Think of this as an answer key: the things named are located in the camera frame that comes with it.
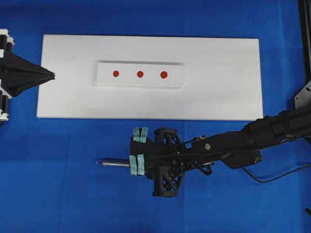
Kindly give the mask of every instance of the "screw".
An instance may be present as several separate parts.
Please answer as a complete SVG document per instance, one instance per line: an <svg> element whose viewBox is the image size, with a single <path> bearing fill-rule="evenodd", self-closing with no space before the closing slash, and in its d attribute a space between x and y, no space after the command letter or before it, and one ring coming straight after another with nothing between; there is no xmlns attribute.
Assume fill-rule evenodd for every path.
<svg viewBox="0 0 311 233"><path fill-rule="evenodd" d="M205 149L210 150L210 144L209 143L205 144Z"/></svg>

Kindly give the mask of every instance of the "black cone-shaped end effector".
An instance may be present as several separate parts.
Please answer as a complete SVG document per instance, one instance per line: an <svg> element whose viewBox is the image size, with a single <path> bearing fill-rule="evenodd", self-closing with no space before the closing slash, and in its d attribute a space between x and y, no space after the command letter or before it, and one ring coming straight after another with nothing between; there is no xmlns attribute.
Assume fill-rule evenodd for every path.
<svg viewBox="0 0 311 233"><path fill-rule="evenodd" d="M11 96L55 79L55 74L5 51L0 58L1 87Z"/></svg>

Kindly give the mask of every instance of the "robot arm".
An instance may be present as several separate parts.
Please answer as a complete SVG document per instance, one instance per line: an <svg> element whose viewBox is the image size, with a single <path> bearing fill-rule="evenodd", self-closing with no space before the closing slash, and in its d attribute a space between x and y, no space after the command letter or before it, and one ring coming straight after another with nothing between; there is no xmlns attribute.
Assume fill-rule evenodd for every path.
<svg viewBox="0 0 311 233"><path fill-rule="evenodd" d="M128 166L132 175L154 180L153 196L176 197L185 172L198 169L212 173L211 165L222 161L232 169L262 161L260 149L295 141L311 134L311 105L277 116L266 116L247 124L241 131L200 136L180 142L174 129L155 130L155 141L147 128L135 128L131 137L130 159L103 159L103 165Z"/></svg>

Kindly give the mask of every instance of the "metal pin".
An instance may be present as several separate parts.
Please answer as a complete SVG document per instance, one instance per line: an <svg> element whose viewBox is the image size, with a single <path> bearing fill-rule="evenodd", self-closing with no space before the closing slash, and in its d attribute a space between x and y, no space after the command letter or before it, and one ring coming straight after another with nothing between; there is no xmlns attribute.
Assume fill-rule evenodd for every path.
<svg viewBox="0 0 311 233"><path fill-rule="evenodd" d="M102 164L104 166L130 166L130 161L128 159L113 159L107 158L103 160L97 161L98 164Z"/></svg>
<svg viewBox="0 0 311 233"><path fill-rule="evenodd" d="M205 144L205 149L210 150L210 144L209 143Z"/></svg>

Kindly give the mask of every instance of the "white plastic block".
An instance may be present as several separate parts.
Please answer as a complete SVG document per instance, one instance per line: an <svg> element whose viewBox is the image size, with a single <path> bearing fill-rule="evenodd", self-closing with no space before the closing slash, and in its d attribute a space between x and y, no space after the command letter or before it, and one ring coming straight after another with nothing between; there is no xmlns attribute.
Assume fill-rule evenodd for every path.
<svg viewBox="0 0 311 233"><path fill-rule="evenodd" d="M97 85L147 88L181 88L182 65L104 63L97 65Z"/></svg>
<svg viewBox="0 0 311 233"><path fill-rule="evenodd" d="M7 29L0 29L0 35L6 35L6 37L9 37L9 31Z"/></svg>

